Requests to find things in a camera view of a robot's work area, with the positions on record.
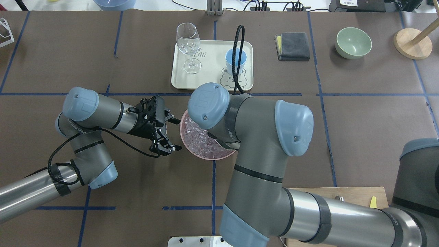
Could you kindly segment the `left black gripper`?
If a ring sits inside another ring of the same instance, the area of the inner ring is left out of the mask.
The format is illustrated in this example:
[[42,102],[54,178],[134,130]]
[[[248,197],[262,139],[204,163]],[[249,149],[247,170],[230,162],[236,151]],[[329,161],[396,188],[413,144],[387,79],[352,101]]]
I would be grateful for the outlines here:
[[129,134],[152,140],[149,150],[156,155],[149,157],[168,156],[172,152],[182,150],[182,146],[170,141],[167,128],[162,128],[165,122],[174,125],[179,125],[181,122],[170,111],[165,111],[162,97],[143,98],[136,106],[129,107],[129,113],[137,114],[136,122]]

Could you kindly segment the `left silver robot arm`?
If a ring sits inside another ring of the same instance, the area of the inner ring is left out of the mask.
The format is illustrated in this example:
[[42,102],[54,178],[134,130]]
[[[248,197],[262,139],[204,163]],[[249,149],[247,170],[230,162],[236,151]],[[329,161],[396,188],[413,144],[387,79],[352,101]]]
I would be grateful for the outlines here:
[[162,97],[142,98],[133,106],[96,91],[74,87],[67,94],[55,126],[64,137],[46,167],[1,188],[1,223],[36,209],[81,186],[98,189],[114,181],[118,172],[102,132],[127,133],[152,141],[146,153],[158,158],[181,150],[167,136],[166,124],[180,124]]

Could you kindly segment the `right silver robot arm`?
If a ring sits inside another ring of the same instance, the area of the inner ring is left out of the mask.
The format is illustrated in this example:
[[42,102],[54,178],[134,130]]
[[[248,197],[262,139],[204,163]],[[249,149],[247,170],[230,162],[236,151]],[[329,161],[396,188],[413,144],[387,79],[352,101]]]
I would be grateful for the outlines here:
[[438,246],[438,139],[405,144],[391,204],[374,209],[283,186],[287,166],[312,139],[306,105],[210,82],[193,91],[188,115],[237,151],[220,227],[229,245],[265,247],[277,236],[338,247]]

